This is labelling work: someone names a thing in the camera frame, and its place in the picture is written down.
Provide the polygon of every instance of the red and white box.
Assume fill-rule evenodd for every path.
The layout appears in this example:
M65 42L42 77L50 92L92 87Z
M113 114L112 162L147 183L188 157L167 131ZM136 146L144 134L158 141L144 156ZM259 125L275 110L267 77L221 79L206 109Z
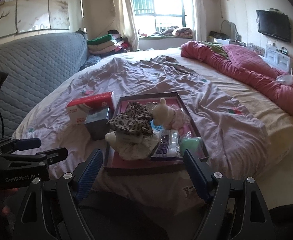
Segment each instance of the red and white box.
M81 124L85 122L90 110L99 110L107 106L114 113L113 92L74 99L68 103L66 110L72 124Z

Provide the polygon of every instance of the gray quilted headboard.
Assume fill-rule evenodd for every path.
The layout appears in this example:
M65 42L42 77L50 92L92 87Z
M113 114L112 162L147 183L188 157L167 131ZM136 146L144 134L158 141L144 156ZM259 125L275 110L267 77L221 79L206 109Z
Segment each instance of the gray quilted headboard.
M0 45L0 71L8 73L0 91L4 135L11 136L34 106L78 72L87 53L80 33L43 34Z

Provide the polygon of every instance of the curtain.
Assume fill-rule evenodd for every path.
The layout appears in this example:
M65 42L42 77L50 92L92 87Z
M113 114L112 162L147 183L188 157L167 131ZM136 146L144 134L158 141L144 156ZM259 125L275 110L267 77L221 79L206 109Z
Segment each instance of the curtain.
M192 0L192 11L193 39L196 41L206 41L206 13L203 0Z
M134 24L132 0L113 0L113 2L117 30L128 38L133 51L136 51L139 39Z

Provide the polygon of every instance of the beige floor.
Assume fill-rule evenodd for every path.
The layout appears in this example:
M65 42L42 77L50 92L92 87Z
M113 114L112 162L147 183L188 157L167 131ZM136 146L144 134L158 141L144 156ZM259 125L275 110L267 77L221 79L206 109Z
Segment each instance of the beige floor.
M293 203L293 148L275 167L256 179L268 208Z

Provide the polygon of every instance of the metal screw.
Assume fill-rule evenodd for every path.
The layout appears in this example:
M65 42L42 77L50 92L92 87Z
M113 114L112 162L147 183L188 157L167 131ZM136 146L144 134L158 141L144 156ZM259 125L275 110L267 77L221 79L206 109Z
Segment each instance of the metal screw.
M221 172L215 172L213 174L214 177L216 177L217 179L221 179L222 178L222 173Z
M63 175L63 178L69 179L72 177L72 173L67 172L66 174Z
M252 177L248 177L248 178L247 178L247 181L248 181L249 183L254 183L254 182L255 182L254 178L252 178Z
M32 183L33 184L38 184L40 182L40 179L39 178L35 178L32 180Z

